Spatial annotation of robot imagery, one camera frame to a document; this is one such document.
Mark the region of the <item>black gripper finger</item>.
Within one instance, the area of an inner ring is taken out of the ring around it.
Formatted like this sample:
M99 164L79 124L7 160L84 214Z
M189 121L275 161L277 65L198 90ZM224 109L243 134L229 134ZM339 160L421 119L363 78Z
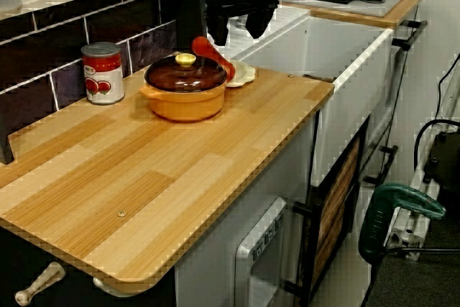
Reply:
M252 7L249 9L246 30L252 38L258 39L264 34L275 10L276 6Z
M225 46L229 30L227 28L228 18L218 15L206 18L208 33L218 46Z

